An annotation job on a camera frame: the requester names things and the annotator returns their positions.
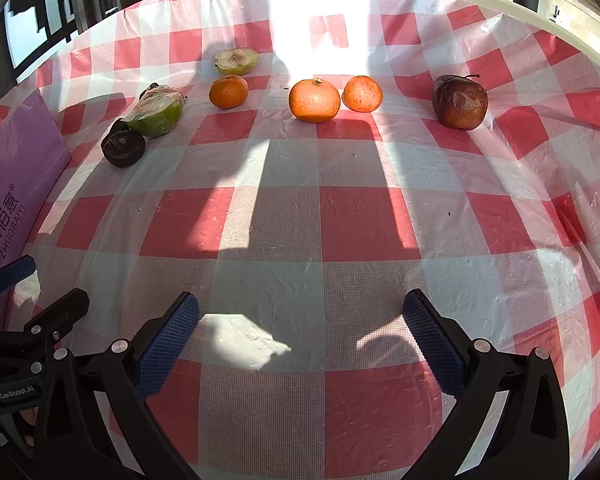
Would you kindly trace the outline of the dark rotten fruit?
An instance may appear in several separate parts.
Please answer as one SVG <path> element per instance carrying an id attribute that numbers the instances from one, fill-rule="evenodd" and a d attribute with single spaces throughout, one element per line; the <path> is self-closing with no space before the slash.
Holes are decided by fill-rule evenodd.
<path id="1" fill-rule="evenodd" d="M 118 168 L 135 165 L 145 154 L 144 137 L 131 129 L 122 119 L 117 119 L 100 142 L 100 148 L 107 162 Z"/>

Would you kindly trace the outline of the green fruit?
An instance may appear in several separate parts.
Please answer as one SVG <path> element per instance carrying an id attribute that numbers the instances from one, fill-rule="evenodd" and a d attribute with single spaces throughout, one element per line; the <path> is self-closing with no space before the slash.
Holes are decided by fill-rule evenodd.
<path id="1" fill-rule="evenodd" d="M 175 128 L 184 104 L 185 98 L 178 90 L 165 84 L 151 84 L 140 94 L 123 122 L 142 136 L 158 138 Z"/>

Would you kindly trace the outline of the small orange tangerine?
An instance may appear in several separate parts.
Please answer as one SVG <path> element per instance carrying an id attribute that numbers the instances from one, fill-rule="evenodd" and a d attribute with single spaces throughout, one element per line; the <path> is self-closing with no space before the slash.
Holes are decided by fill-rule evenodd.
<path id="1" fill-rule="evenodd" d="M 209 89 L 209 100 L 221 110 L 230 110 L 242 105 L 248 94 L 249 87 L 245 78 L 239 75 L 225 75 L 213 81 Z"/>

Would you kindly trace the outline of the halved apple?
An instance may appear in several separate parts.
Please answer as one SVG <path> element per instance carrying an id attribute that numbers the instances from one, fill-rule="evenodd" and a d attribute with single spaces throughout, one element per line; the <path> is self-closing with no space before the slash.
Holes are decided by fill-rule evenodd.
<path id="1" fill-rule="evenodd" d="M 258 52 L 249 48 L 236 48 L 218 52 L 213 59 L 216 70 L 222 75 L 245 75 L 259 64 Z"/>

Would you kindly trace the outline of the large orange tangerine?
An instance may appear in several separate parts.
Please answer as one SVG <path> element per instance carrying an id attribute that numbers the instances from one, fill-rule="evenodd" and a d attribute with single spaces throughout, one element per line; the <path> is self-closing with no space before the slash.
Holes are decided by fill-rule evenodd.
<path id="1" fill-rule="evenodd" d="M 288 96 L 291 114 L 302 122 L 320 124 L 334 118 L 340 110 L 340 94 L 330 82 L 320 79 L 302 79 Z"/>

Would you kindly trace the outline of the dark red wrinkled apple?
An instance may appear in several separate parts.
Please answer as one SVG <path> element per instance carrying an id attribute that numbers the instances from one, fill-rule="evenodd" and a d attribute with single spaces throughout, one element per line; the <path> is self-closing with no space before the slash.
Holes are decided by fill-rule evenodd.
<path id="1" fill-rule="evenodd" d="M 479 75 L 441 75 L 434 80 L 431 103 L 440 124 L 448 128 L 474 130 L 486 117 L 489 106 Z"/>

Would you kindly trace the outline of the round orange tangerine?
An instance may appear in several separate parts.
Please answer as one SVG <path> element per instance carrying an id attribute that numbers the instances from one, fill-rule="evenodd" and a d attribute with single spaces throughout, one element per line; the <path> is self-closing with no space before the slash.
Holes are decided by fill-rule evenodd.
<path id="1" fill-rule="evenodd" d="M 369 76 L 354 76 L 343 88 L 343 104 L 358 113 L 371 113 L 381 106 L 384 94 L 377 81 Z"/>

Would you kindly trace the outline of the purple cardboard box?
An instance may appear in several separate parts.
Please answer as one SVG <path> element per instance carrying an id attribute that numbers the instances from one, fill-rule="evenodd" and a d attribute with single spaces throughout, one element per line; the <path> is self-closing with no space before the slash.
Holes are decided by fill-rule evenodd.
<path id="1" fill-rule="evenodd" d="M 0 125 L 0 266 L 21 254 L 69 159 L 43 97 L 31 92 Z"/>

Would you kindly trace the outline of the red white checkered tablecloth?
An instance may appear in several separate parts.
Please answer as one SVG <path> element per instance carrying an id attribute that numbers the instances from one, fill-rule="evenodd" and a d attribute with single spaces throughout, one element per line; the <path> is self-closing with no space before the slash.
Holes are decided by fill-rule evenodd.
<path id="1" fill-rule="evenodd" d="M 249 48 L 248 98 L 209 100 L 214 56 Z M 479 75 L 474 130 L 440 124 L 441 75 Z M 347 108 L 369 76 L 384 99 Z M 320 78 L 340 110 L 288 96 Z M 151 84 L 175 128 L 133 166 L 100 142 Z M 149 404 L 206 479 L 389 479 L 451 401 L 401 307 L 420 288 L 500 350 L 548 351 L 570 470 L 600 449 L 600 67 L 558 37 L 460 0 L 145 0 L 76 37 L 0 99 L 31 90 L 71 153 L 24 248 L 21 326 L 68 289 L 90 310 L 69 344 L 132 336 L 180 292 L 202 319 Z"/>

